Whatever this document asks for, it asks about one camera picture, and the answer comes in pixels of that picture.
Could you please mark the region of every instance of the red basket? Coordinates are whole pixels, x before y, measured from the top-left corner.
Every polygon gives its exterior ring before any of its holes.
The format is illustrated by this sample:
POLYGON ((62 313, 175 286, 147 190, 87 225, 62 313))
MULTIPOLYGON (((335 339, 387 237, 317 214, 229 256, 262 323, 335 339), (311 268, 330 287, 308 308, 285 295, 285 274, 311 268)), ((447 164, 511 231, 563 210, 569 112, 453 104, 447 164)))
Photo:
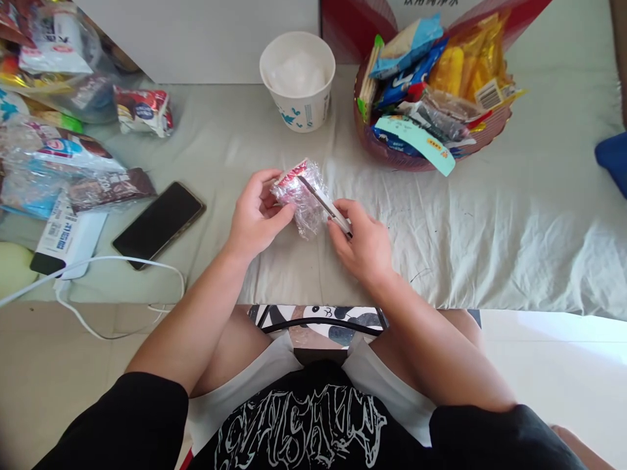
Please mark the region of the red basket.
MULTIPOLYGON (((371 121, 368 125, 364 122, 361 113, 359 112, 359 107, 357 106, 357 98, 359 97, 361 82, 364 78, 366 67, 368 66, 368 58, 369 57, 367 57, 361 64, 361 67, 359 67, 359 72, 357 72, 357 77, 355 79, 355 89, 353 91, 353 117, 355 118, 357 135, 359 136, 361 144, 370 155, 384 165, 410 172, 435 170, 436 167, 433 166, 429 160, 423 157, 410 157, 406 153, 392 150, 387 146, 387 144, 380 142, 372 132, 372 125, 374 122, 371 121)), ((497 108, 492 116, 485 120, 485 128, 482 131, 473 133, 472 136, 477 143, 465 147, 464 150, 467 152, 467 155, 456 159, 456 161, 468 158, 471 154, 477 153, 479 150, 492 142, 496 136, 503 132, 505 124, 507 124, 510 117, 511 110, 509 106, 501 106, 500 108, 497 108)))

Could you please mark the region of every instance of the smartphone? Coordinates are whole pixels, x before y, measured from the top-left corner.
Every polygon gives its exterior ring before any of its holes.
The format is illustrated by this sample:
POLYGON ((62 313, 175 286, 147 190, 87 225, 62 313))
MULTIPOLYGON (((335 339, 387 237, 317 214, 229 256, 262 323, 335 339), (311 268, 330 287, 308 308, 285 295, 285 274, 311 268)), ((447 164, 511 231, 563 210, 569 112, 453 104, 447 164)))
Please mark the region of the smartphone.
MULTIPOLYGON (((175 181, 113 241, 113 248, 122 256, 152 261, 204 210, 205 205, 175 181)), ((137 261, 129 263, 138 271, 147 266, 137 261)))

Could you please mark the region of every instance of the bed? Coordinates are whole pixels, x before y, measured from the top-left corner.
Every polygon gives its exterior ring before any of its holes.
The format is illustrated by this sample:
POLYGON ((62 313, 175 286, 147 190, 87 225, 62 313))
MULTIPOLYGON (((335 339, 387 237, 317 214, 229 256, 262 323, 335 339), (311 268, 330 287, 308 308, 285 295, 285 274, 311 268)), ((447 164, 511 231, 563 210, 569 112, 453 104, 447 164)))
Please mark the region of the bed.
MULTIPOLYGON (((529 93, 505 131, 445 178, 380 166, 360 147, 353 122, 356 67, 339 66, 328 122, 291 132, 263 86, 167 86, 177 130, 168 140, 88 133, 159 191, 179 180, 205 215, 159 261, 194 281, 227 239, 234 202, 250 174, 317 161, 333 197, 360 200, 388 227, 394 266, 440 308, 567 311, 627 320, 627 200, 594 159, 594 147, 624 131, 610 6, 554 0, 507 53, 529 93)), ((110 215, 97 255, 145 205, 110 215)), ((43 223, 5 215, 0 239, 34 248, 43 223)), ((51 286, 29 293, 52 300, 51 286)), ((171 303, 174 274, 94 263, 74 302, 171 303)), ((307 242, 284 230, 251 265, 242 304, 367 306, 326 234, 307 242)))

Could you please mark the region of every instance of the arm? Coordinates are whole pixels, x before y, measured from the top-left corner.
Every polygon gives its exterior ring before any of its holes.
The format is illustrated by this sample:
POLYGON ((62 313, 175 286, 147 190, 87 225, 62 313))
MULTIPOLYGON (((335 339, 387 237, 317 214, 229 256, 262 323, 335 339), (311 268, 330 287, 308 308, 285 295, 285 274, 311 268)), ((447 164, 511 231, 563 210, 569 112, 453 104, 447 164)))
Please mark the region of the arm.
POLYGON ((292 220, 294 206, 270 194, 280 170, 255 173, 237 201, 224 248, 148 336, 126 372, 148 372, 180 383, 189 395, 207 368, 229 320, 250 262, 292 220))
POLYGON ((508 411, 513 392, 479 350, 428 305, 392 268, 387 229, 355 201, 340 199, 337 208, 353 224, 349 242, 329 221, 329 232, 344 266, 385 312, 390 328, 410 358, 426 395, 438 406, 475 405, 508 411))

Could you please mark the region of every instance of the floor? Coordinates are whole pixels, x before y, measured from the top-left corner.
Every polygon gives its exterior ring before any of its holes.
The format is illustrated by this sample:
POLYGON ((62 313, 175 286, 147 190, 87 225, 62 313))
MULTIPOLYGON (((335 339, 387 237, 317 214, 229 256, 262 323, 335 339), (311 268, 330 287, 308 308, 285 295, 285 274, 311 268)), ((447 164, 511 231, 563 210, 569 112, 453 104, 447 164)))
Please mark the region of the floor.
MULTIPOLYGON (((152 321, 142 305, 81 305, 102 334, 152 321)), ((565 313, 482 311, 487 352, 519 399, 627 469, 627 322, 565 313)), ((29 469, 123 372, 144 341, 99 341, 58 304, 0 310, 0 455, 29 469)), ((186 437, 182 454, 189 448, 186 437)))

